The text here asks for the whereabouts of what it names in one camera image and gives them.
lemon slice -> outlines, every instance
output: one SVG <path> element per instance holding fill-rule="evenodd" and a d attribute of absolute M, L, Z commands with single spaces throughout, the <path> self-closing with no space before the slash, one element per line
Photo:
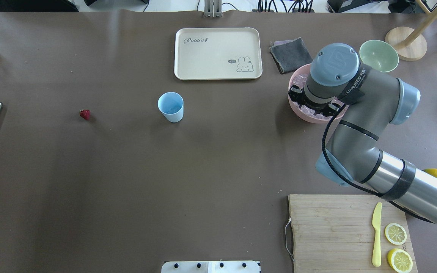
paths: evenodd
<path fill-rule="evenodd" d="M 407 240 L 407 233 L 402 225 L 390 223 L 385 227 L 385 237 L 395 245 L 402 245 Z"/>
<path fill-rule="evenodd" d="M 398 273 L 409 273 L 412 270 L 411 256 L 404 250 L 394 248 L 387 253 L 390 267 Z"/>

metal bracket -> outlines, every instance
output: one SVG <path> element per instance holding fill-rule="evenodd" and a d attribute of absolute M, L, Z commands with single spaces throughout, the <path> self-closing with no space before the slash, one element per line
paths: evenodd
<path fill-rule="evenodd" d="M 161 273 L 261 273 L 260 261 L 172 261 Z"/>
<path fill-rule="evenodd" d="M 222 17 L 222 0 L 205 0 L 205 17 Z"/>
<path fill-rule="evenodd" d="M 284 240 L 285 240 L 285 244 L 286 244 L 286 250 L 289 253 L 289 256 L 291 257 L 291 260 L 293 260 L 294 262 L 294 255 L 293 253 L 291 253 L 291 251 L 288 248 L 288 225 L 291 223 L 291 216 L 288 219 L 288 222 L 286 223 L 286 226 L 284 226 Z"/>

strawberry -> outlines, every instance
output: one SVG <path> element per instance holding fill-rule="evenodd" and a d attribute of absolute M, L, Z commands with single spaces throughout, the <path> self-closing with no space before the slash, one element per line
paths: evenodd
<path fill-rule="evenodd" d="M 86 121 L 88 121 L 89 118 L 90 118 L 90 110 L 89 109 L 82 109 L 82 110 L 80 110 L 80 116 L 82 118 L 84 118 Z"/>

paper cup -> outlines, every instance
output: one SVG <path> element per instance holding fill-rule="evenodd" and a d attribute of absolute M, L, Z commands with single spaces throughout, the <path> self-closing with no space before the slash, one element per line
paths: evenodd
<path fill-rule="evenodd" d="M 158 109 L 170 122 L 179 122 L 183 118 L 183 98 L 175 92 L 168 92 L 158 99 Z"/>
<path fill-rule="evenodd" d="M 381 40 L 369 40 L 363 43 L 359 55 L 364 64 L 381 72 L 393 71 L 399 64 L 396 50 Z"/>

brown table surface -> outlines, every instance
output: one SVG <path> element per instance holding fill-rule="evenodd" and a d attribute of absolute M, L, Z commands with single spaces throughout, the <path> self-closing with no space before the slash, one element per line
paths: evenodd
<path fill-rule="evenodd" d="M 160 272 L 164 261 L 219 259 L 291 272 L 288 194 L 361 192 L 314 169 L 324 126 L 290 109 L 291 74 L 279 73 L 270 42 L 301 36 L 312 54 L 333 42 L 358 50 L 423 18 L 0 13 L 0 272 Z M 257 29 L 264 73 L 178 80 L 174 38 L 187 27 Z M 379 140 L 420 169 L 437 168 L 437 22 L 424 36 L 426 56 L 391 73 L 419 88 L 418 110 Z M 179 123 L 156 107 L 166 91 L 184 97 Z M 437 272 L 437 226 L 408 223 L 419 272 Z"/>

